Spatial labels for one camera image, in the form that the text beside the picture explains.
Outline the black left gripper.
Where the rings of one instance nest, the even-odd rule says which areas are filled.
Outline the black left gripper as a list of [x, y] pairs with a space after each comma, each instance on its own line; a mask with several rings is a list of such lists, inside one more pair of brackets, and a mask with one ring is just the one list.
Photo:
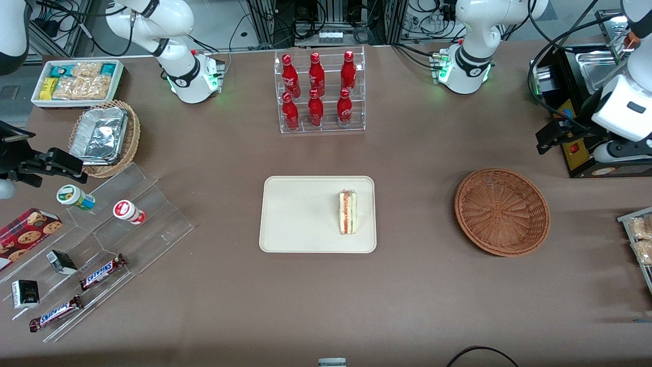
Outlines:
[[592, 119], [600, 107], [602, 92], [603, 90], [598, 90], [584, 101], [579, 112], [573, 117], [575, 122], [568, 119], [552, 119], [540, 128], [536, 133], [538, 154], [546, 154], [558, 146], [559, 142], [573, 145], [577, 141], [582, 142], [588, 152], [594, 152], [599, 145], [611, 140], [612, 134]]

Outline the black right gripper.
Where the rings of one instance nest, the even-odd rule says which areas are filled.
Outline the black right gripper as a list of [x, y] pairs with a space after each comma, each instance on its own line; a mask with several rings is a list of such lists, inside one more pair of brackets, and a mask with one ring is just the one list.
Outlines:
[[[42, 153], [31, 148], [28, 139], [35, 133], [14, 127], [1, 121], [1, 174], [2, 179], [24, 182], [39, 188], [41, 174], [50, 176]], [[88, 182], [88, 174], [83, 172], [83, 161], [59, 148], [47, 151], [47, 162], [54, 169], [64, 170], [64, 176], [80, 184]]]

